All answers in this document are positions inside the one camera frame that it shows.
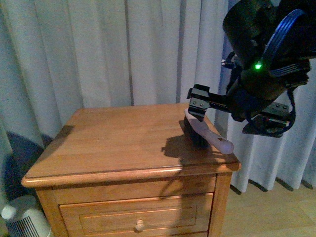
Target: brush bristles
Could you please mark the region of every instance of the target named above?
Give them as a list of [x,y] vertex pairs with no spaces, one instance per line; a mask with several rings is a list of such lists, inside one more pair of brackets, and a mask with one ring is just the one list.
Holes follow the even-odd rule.
[[208,142],[205,140],[205,138],[194,131],[187,117],[184,117],[184,127],[188,131],[193,144],[201,148],[206,148],[208,146]]

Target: white air purifier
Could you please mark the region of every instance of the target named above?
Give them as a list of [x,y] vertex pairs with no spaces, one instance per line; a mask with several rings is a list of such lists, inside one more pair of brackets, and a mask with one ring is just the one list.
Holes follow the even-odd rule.
[[53,237],[51,227],[33,196],[22,196],[9,202],[1,216],[11,237]]

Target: green led light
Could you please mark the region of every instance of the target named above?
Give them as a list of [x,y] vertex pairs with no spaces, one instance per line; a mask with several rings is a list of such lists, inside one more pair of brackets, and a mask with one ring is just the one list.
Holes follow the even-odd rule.
[[255,66],[255,68],[256,68],[257,70],[259,70],[261,67],[262,67],[261,64],[256,64],[256,66]]

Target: purifier vent grille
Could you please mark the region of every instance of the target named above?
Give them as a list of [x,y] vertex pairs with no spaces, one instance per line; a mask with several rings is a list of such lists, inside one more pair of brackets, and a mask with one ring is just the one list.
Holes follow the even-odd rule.
[[12,237],[40,237],[29,216],[20,221],[7,222],[6,226]]

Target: drawer knob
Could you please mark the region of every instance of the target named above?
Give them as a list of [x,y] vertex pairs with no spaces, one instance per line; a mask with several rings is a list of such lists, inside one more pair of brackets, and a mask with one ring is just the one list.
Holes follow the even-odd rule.
[[144,228],[145,228],[145,225],[144,225],[143,220],[138,220],[138,221],[137,221],[137,224],[136,224],[136,226],[135,226],[136,231],[139,231],[139,232],[140,232],[140,231],[143,231]]

